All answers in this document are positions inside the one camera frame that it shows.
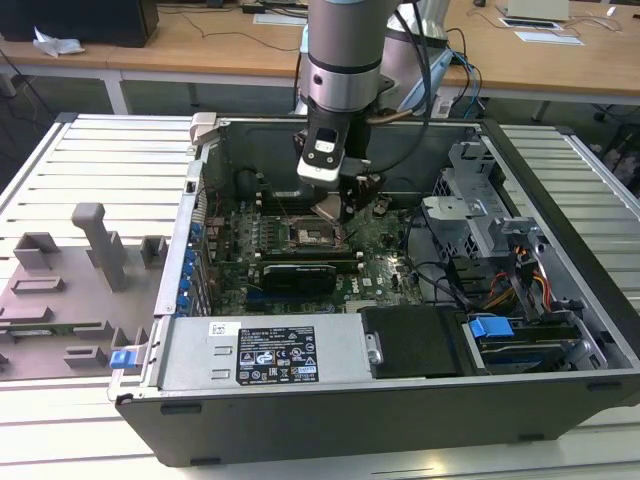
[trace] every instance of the barcode sticker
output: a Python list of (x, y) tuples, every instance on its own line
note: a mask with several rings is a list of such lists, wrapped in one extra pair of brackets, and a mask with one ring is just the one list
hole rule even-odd
[(211, 322), (209, 324), (210, 337), (235, 337), (242, 326), (241, 322)]

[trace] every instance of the yellow wire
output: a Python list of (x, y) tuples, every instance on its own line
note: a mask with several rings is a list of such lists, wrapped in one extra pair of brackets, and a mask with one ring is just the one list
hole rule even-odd
[(513, 287), (508, 289), (504, 293), (502, 293), (498, 298), (493, 299), (491, 302), (489, 302), (487, 305), (485, 305), (484, 308), (487, 309), (487, 308), (495, 307), (499, 303), (502, 303), (504, 300), (506, 300), (507, 297), (509, 297), (512, 293), (513, 293)]

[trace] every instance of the regulatory label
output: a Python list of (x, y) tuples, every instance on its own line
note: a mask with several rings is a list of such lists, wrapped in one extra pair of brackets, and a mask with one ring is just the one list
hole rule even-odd
[(209, 324), (210, 337), (235, 337), (240, 330), (241, 322), (211, 322)]
[(313, 327), (241, 328), (236, 372), (240, 385), (317, 382)]

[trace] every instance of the blue clip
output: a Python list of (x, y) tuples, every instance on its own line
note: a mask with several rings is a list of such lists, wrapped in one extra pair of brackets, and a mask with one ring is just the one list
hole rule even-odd
[(183, 307), (183, 308), (188, 307), (189, 306), (189, 298), (185, 297), (184, 295), (180, 295), (176, 299), (176, 305), (178, 305), (179, 307)]
[(191, 234), (194, 237), (200, 237), (200, 233), (202, 232), (202, 227), (200, 226), (199, 223), (192, 223), (191, 224)]
[(136, 356), (136, 352), (131, 350), (116, 350), (111, 354), (109, 366), (114, 370), (121, 368), (135, 368)]
[(478, 337), (513, 337), (513, 328), (507, 317), (476, 317), (469, 322), (475, 338)]

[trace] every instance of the black cable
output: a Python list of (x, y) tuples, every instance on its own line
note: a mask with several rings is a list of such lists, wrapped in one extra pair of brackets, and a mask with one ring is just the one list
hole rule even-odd
[(275, 45), (270, 45), (267, 42), (263, 42), (259, 38), (252, 37), (251, 35), (248, 35), (248, 34), (246, 34), (244, 32), (212, 32), (212, 33), (204, 33), (204, 30), (202, 30), (202, 28), (200, 28), (198, 25), (193, 23), (193, 20), (191, 20), (189, 17), (187, 17), (187, 15), (184, 12), (178, 12), (178, 13), (180, 15), (182, 15), (185, 18), (185, 20), (187, 20), (187, 22), (189, 22), (191, 24), (191, 26), (193, 28), (195, 28), (198, 32), (200, 32), (200, 38), (213, 37), (213, 36), (216, 36), (216, 35), (240, 35), (242, 37), (250, 38), (251, 40), (253, 40), (255, 42), (261, 43), (265, 47), (273, 48), (274, 50), (280, 50), (281, 52), (295, 52), (296, 50), (299, 50), (299, 47), (296, 47), (296, 48), (276, 47)]
[(300, 81), (300, 66), (302, 65), (302, 52), (298, 53), (296, 61), (296, 77), (293, 79), (293, 110), (298, 106), (298, 82)]
[[(407, 36), (409, 37), (409, 41), (411, 43), (411, 45), (413, 46), (413, 50), (416, 52), (416, 58), (418, 59), (418, 65), (420, 67), (420, 73), (422, 75), (422, 78), (426, 78), (426, 71), (425, 69), (427, 68), (424, 64), (424, 58), (428, 58), (426, 51), (420, 53), (420, 47), (418, 47), (418, 44), (416, 43), (416, 39), (415, 36), (413, 35), (413, 32), (411, 31), (411, 29), (409, 28), (409, 25), (407, 24), (407, 21), (404, 19), (404, 17), (400, 14), (400, 12), (398, 10), (396, 10), (394, 12), (394, 15), (396, 17), (396, 19), (398, 20), (398, 22), (400, 22), (400, 25), (402, 26), (402, 29), (405, 31), (405, 33), (407, 34)], [(418, 110), (420, 110), (420, 108), (422, 108), (422, 106), (424, 105), (424, 102), (426, 102), (427, 97), (428, 97), (428, 93), (426, 90), (426, 84), (425, 84), (425, 91), (424, 91), (424, 95), (422, 95), (422, 98), (420, 99), (420, 101), (418, 103), (416, 103), (412, 108), (411, 111), (413, 113), (416, 113)]]
[(391, 183), (393, 181), (401, 181), (401, 182), (406, 182), (408, 185), (411, 185), (411, 188), (414, 189), (414, 191), (416, 193), (419, 193), (422, 195), (422, 191), (418, 188), (418, 186), (415, 184), (415, 182), (413, 180), (411, 180), (409, 177), (389, 177), (385, 180), (385, 182), (382, 184), (382, 186), (384, 187), (385, 185), (387, 185), (388, 183)]
[[(398, 158), (393, 163), (387, 165), (386, 167), (374, 172), (378, 174), (388, 172), (389, 170), (397, 167), (402, 162), (404, 162), (407, 158), (409, 158), (417, 150), (420, 144), (422, 144), (422, 139), (424, 138), (429, 128), (429, 118), (431, 117), (431, 63), (429, 62), (429, 55), (427, 52), (427, 40), (426, 40), (426, 37), (424, 36), (424, 29), (422, 28), (422, 17), (418, 9), (417, 0), (412, 0), (411, 4), (413, 5), (413, 11), (416, 16), (416, 22), (418, 23), (418, 31), (420, 33), (420, 43), (422, 44), (422, 50), (425, 55), (424, 61), (426, 65), (429, 66), (428, 68), (424, 69), (423, 79), (422, 79), (422, 83), (424, 85), (424, 93), (425, 93), (424, 97), (426, 98), (425, 100), (426, 107), (425, 107), (425, 112), (423, 116), (422, 126), (420, 127), (420, 131), (418, 132), (418, 135), (416, 136), (414, 142), (409, 146), (407, 151), (400, 158)], [(409, 35), (409, 37), (413, 36), (413, 32), (409, 29), (408, 26), (405, 32), (407, 35)], [(416, 51), (416, 55), (417, 55), (418, 61), (421, 62), (422, 55), (420, 55), (420, 51)]]
[(282, 8), (282, 9), (268, 8), (267, 10), (270, 11), (270, 12), (275, 13), (276, 15), (282, 15), (282, 16), (285, 16), (285, 17), (308, 18), (306, 14), (298, 14), (296, 12), (292, 12), (292, 11), (287, 10), (285, 8)]
[[(467, 57), (467, 39), (464, 36), (464, 32), (462, 30), (460, 30), (459, 28), (450, 28), (449, 30), (447, 30), (447, 33), (449, 32), (459, 32), (460, 33), (460, 37), (462, 38), (462, 58), (464, 59), (465, 62), (467, 62), (467, 64), (469, 63), (469, 58)], [(464, 97), (464, 94), (467, 93), (467, 90), (469, 90), (469, 85), (471, 84), (471, 74), (469, 72), (469, 70), (467, 69), (467, 67), (463, 64), (462, 68), (464, 69), (464, 73), (467, 76), (467, 82), (464, 85), (464, 88), (462, 89), (462, 92), (460, 93), (460, 95), (458, 95), (458, 98), (456, 98), (453, 103), (451, 104), (451, 108), (455, 107), (458, 102), (460, 100), (462, 100), (462, 98)]]
[(1, 48), (0, 48), (0, 54), (2, 55), (4, 60), (9, 64), (9, 66), (11, 68), (13, 68), (13, 70), (16, 72), (16, 74), (28, 85), (29, 89), (33, 92), (33, 94), (36, 96), (36, 98), (40, 101), (40, 103), (42, 104), (44, 109), (49, 113), (49, 115), (51, 115), (51, 118), (56, 118), (56, 116), (53, 114), (53, 111), (49, 108), (49, 105), (47, 105), (47, 102), (45, 102), (42, 99), (42, 97), (36, 91), (36, 89), (33, 87), (33, 85), (31, 85), (31, 82), (29, 82), (29, 79), (27, 77), (25, 77), (20, 70), (18, 70), (18, 67), (16, 67), (13, 64), (13, 62), (9, 59), (9, 57), (7, 57), (5, 55), (4, 51)]
[(473, 70), (478, 72), (478, 76), (480, 77), (480, 81), (478, 82), (478, 93), (475, 95), (474, 99), (472, 99), (472, 103), (467, 107), (467, 111), (471, 111), (474, 103), (478, 105), (481, 110), (484, 111), (484, 107), (480, 103), (480, 93), (482, 92), (482, 86), (484, 85), (484, 78), (482, 78), (482, 72), (478, 67), (476, 67), (475, 65), (472, 65), (469, 62), (467, 62), (467, 65), (469, 65), (469, 68), (472, 68)]
[(7, 109), (9, 110), (9, 115), (11, 115), (11, 118), (13, 118), (14, 120), (20, 120), (20, 121), (23, 121), (23, 122), (29, 122), (30, 124), (36, 125), (36, 126), (42, 128), (43, 130), (48, 130), (49, 129), (48, 126), (38, 122), (37, 120), (33, 120), (31, 118), (18, 117), (16, 115), (16, 112), (13, 110), (13, 107), (11, 106), (11, 99), (9, 99), (9, 98), (7, 98), (7, 97), (5, 97), (3, 95), (0, 95), (0, 98), (4, 101), (5, 105), (7, 106)]

